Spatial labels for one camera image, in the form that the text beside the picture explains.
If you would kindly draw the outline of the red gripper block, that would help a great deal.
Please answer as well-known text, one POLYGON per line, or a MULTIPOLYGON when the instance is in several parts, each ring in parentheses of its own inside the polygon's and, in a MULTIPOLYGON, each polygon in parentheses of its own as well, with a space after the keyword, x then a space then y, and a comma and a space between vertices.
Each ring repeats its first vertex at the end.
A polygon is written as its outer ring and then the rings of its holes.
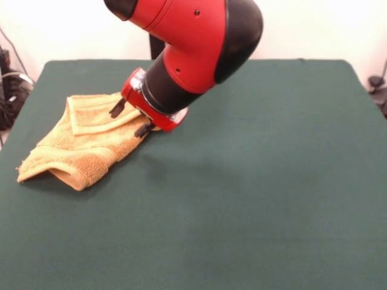
POLYGON ((134 136, 136 138, 143 138, 148 134, 151 131, 151 125, 154 125, 161 131, 170 132, 178 127, 188 114, 188 108, 181 109, 172 115, 165 115, 154 109, 143 92, 145 74, 145 70, 141 67, 136 68, 131 73, 122 88, 123 98, 109 111, 111 118, 117 118, 124 110, 127 101, 145 115, 150 122, 141 125, 135 131, 134 136))

